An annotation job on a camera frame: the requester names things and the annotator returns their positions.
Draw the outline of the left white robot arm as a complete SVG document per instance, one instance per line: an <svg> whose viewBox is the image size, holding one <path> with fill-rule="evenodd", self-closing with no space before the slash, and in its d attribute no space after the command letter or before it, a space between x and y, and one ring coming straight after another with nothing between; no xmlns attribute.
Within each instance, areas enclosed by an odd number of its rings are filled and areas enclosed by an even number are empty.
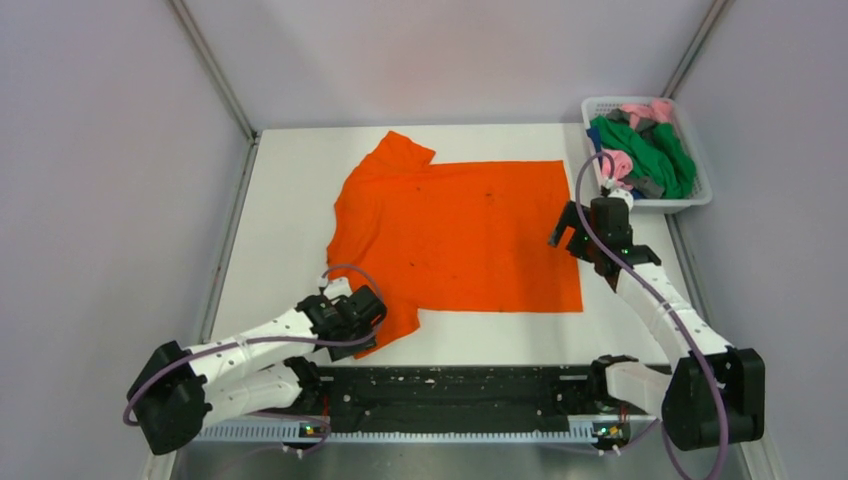
<svg viewBox="0 0 848 480"><path fill-rule="evenodd" d="M122 420L164 455L223 421L289 407L308 413L322 386L309 355L325 350L337 361L375 347L387 313L373 279L353 288L345 277L324 277L317 293L257 327L205 344L160 345L130 386Z"/></svg>

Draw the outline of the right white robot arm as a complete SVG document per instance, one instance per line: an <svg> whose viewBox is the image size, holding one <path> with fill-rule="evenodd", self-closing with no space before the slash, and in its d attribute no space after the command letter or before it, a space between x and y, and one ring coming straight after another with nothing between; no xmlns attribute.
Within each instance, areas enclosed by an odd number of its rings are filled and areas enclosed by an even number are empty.
<svg viewBox="0 0 848 480"><path fill-rule="evenodd" d="M623 402L659 419L670 442L693 451L757 441L765 430L765 362L714 331L671 283L660 257L633 241L630 207L613 195L566 203L548 243L591 264L647 328L667 358L662 373L629 355L590 365L589 404Z"/></svg>

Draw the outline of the orange t-shirt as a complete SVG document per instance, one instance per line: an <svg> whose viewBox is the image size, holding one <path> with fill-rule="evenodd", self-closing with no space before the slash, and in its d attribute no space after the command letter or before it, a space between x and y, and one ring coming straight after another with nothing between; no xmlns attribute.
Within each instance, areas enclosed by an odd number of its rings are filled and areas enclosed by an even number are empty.
<svg viewBox="0 0 848 480"><path fill-rule="evenodd" d="M387 133L334 205L333 277L379 286L386 347L416 332L421 310L576 313L576 260L548 239L570 198L561 161L439 164L433 150Z"/></svg>

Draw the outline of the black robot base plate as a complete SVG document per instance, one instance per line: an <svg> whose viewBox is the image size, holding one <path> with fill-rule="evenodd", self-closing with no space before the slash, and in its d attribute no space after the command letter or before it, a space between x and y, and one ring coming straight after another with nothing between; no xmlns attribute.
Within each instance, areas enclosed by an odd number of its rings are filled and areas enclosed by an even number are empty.
<svg viewBox="0 0 848 480"><path fill-rule="evenodd" d="M322 417L334 433L565 433L578 421L644 411L591 396L586 366L330 367L289 407L264 416Z"/></svg>

